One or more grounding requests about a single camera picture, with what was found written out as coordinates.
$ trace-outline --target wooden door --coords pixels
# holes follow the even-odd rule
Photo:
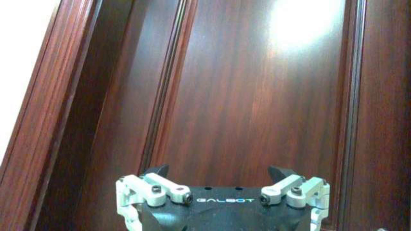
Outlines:
[[[268,165],[292,168],[331,184],[327,230],[406,230],[408,6],[61,0],[0,168],[0,227],[124,230],[116,179],[169,164],[171,180],[210,186],[266,186]]]
[[[290,167],[330,181],[334,206],[350,3],[145,3],[133,5],[76,227],[121,225],[108,215],[108,189],[121,175],[161,164],[182,184],[226,186],[271,185],[267,167]],[[144,22],[135,26],[141,6]]]

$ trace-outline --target black screw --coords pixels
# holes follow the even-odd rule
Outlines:
[[[192,196],[192,193],[186,193],[184,194],[184,197],[183,197],[183,203],[186,204],[186,205],[190,205],[191,204],[191,202],[192,202],[192,200],[194,200],[194,196]]]
[[[292,194],[295,194],[298,196],[303,195],[303,191],[302,191],[300,187],[292,187],[291,192],[292,192]]]
[[[161,192],[161,186],[160,185],[153,185],[152,186],[152,192],[153,193],[160,193]]]
[[[262,196],[259,197],[259,201],[262,202],[262,205],[263,205],[263,206],[267,206],[267,205],[270,204],[270,197],[266,196],[266,195],[262,195]]]

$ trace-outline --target wall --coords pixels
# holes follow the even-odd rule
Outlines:
[[[0,7],[0,163],[57,0],[3,1]]]

